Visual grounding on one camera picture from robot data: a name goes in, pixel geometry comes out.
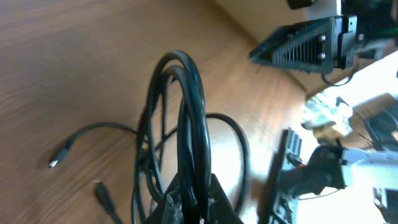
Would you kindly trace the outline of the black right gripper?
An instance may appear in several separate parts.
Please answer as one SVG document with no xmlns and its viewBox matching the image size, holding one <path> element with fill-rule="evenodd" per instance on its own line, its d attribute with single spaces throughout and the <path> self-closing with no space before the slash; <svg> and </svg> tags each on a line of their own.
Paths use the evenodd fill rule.
<svg viewBox="0 0 398 224">
<path fill-rule="evenodd" d="M 250 51 L 249 59 L 259 65 L 308 73 L 329 74 L 333 64 L 348 69 L 354 65 L 357 26 L 356 15 L 280 26 Z"/>
</svg>

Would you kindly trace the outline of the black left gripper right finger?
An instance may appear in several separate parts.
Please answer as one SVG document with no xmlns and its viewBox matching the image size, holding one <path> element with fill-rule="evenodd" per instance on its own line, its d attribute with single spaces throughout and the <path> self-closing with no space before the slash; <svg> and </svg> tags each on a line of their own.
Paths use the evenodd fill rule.
<svg viewBox="0 0 398 224">
<path fill-rule="evenodd" d="M 232 208 L 216 175 L 211 175 L 208 192 L 208 223 L 209 224 L 243 224 Z"/>
</svg>

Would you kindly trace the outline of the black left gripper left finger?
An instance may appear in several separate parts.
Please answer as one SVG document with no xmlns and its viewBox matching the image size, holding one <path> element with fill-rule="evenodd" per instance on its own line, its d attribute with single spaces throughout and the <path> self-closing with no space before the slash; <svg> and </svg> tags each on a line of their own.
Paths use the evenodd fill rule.
<svg viewBox="0 0 398 224">
<path fill-rule="evenodd" d="M 184 190 L 178 174 L 172 179 L 155 210 L 149 215 L 146 224 L 182 224 L 184 222 Z"/>
</svg>

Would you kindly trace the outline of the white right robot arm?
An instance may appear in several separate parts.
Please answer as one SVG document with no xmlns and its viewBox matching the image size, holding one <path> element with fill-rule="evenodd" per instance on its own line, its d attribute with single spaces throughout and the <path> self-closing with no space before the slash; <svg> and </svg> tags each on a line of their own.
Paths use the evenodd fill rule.
<svg viewBox="0 0 398 224">
<path fill-rule="evenodd" d="M 249 54 L 252 62 L 326 75 L 350 68 L 355 55 L 379 59 L 397 40 L 393 1 L 342 1 L 337 15 L 278 27 Z"/>
</svg>

